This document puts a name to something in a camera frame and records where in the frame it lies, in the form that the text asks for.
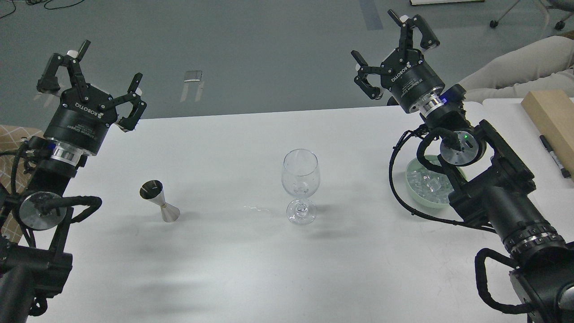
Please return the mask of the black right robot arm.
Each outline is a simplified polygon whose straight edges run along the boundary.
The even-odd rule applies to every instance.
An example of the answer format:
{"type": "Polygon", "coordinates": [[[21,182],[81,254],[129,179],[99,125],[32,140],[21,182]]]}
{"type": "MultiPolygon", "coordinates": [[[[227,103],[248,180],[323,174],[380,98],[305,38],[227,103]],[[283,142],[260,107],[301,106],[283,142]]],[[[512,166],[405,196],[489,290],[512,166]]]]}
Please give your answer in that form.
{"type": "Polygon", "coordinates": [[[422,124],[407,130],[393,147],[389,184],[396,200],[411,214],[496,233],[508,255],[483,248],[475,256],[476,288],[482,301],[504,314],[526,314],[529,323],[573,321],[573,243],[567,243],[544,219],[528,194],[534,175],[485,119],[473,126],[466,117],[465,89],[445,84],[422,53],[439,39],[422,18],[389,16],[400,27],[398,46],[378,67],[358,51],[355,84],[372,100],[390,92],[406,113],[419,113],[422,124]],[[429,171],[447,176],[453,186],[449,205],[461,221],[424,214],[396,193],[393,166],[404,143],[418,137],[416,159],[429,171]]]}

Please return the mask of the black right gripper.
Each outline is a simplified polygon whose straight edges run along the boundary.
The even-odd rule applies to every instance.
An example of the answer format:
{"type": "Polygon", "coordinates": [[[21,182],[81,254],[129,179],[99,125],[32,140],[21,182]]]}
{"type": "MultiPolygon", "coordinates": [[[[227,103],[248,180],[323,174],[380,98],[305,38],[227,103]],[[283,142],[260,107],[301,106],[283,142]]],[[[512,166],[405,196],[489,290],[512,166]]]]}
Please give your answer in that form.
{"type": "Polygon", "coordinates": [[[351,56],[357,62],[357,75],[353,81],[371,100],[381,99],[385,89],[404,112],[413,113],[418,111],[417,105],[423,96],[439,96],[445,88],[443,80],[424,58],[424,52],[438,47],[440,41],[422,16],[398,16],[392,9],[387,14],[400,27],[398,47],[379,67],[370,66],[357,50],[352,50],[351,56]],[[422,36],[419,48],[414,47],[415,30],[422,36]],[[368,80],[369,75],[381,76],[381,86],[373,86],[368,80]]]}

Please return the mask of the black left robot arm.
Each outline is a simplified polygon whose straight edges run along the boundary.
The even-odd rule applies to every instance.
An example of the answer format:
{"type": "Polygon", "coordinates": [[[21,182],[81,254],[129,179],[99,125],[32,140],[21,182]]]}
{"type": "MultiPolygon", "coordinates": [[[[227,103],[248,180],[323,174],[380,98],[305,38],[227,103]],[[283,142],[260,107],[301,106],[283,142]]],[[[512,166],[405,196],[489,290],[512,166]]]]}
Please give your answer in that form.
{"type": "Polygon", "coordinates": [[[133,131],[146,109],[136,73],[127,93],[113,97],[88,83],[80,67],[90,41],[54,53],[37,82],[40,93],[60,93],[46,131],[2,149],[12,158],[1,186],[1,321],[24,323],[47,311],[63,291],[73,256],[65,252],[70,225],[101,205],[96,196],[65,197],[78,169],[99,152],[111,125],[133,131]]]}

